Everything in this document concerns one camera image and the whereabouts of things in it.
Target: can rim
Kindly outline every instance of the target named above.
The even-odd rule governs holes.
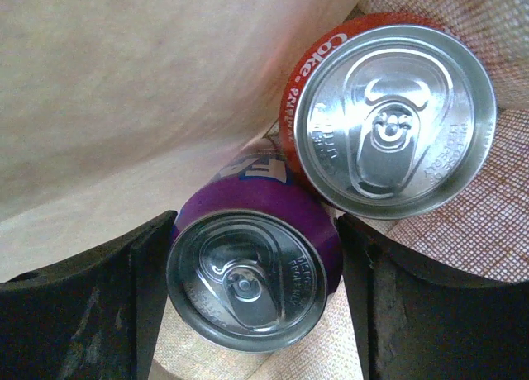
[[[302,247],[307,251],[307,256],[310,257],[314,263],[317,275],[316,296],[304,317],[294,322],[285,331],[269,335],[235,335],[206,319],[191,303],[187,293],[183,289],[182,280],[177,274],[178,262],[180,261],[180,255],[182,254],[182,252],[179,252],[179,247],[182,246],[190,235],[193,235],[197,228],[201,228],[205,221],[213,221],[218,218],[223,218],[224,216],[234,215],[259,218],[261,220],[264,219],[273,223],[274,226],[281,227],[283,231],[287,231],[303,244]],[[316,326],[322,317],[326,306],[328,288],[322,259],[308,239],[285,221],[282,221],[275,216],[252,210],[215,211],[198,218],[192,224],[187,226],[176,238],[169,252],[166,266],[166,283],[169,298],[173,303],[175,310],[188,325],[210,342],[227,349],[246,353],[271,353],[286,348],[302,339],[314,328],[314,326]]]
[[[423,194],[412,202],[384,205],[357,202],[340,193],[319,174],[315,161],[309,154],[307,137],[307,115],[315,88],[322,76],[332,69],[334,63],[369,43],[381,39],[416,40],[434,47],[446,59],[465,66],[464,76],[469,80],[474,101],[474,134],[464,158],[453,173],[437,188]],[[476,56],[453,36],[426,26],[399,24],[381,26],[360,33],[328,55],[314,70],[300,93],[294,117],[294,143],[304,173],[316,190],[330,203],[343,211],[358,216],[381,220],[402,219],[432,211],[465,189],[481,169],[491,149],[496,126],[497,106],[490,77]]]

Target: coca-cola can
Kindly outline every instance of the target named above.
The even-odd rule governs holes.
[[[356,18],[295,67],[280,109],[290,168],[332,205],[396,219],[463,190],[492,145],[488,75],[459,40],[407,13]]]

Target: can top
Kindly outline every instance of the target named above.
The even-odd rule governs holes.
[[[294,123],[306,175],[358,215],[400,218],[453,197],[481,168],[496,120],[490,80],[458,40],[415,25],[349,39],[307,81]]]
[[[253,211],[219,211],[186,228],[167,265],[174,307],[230,349],[269,352],[300,340],[326,304],[326,275],[292,226]]]

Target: purple can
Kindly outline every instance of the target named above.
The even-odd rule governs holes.
[[[224,347],[287,347],[319,321],[342,253],[327,209],[294,182],[270,139],[244,148],[183,206],[167,264],[169,296]]]

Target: aluminum can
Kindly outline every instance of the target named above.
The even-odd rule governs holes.
[[[435,23],[392,13],[324,35],[294,69],[280,111],[290,168],[335,207],[378,219],[419,215],[461,192],[488,155],[497,112],[468,48]]]
[[[169,296],[199,334],[246,352],[282,349],[319,321],[340,281],[334,222],[258,140],[195,193],[174,225]]]

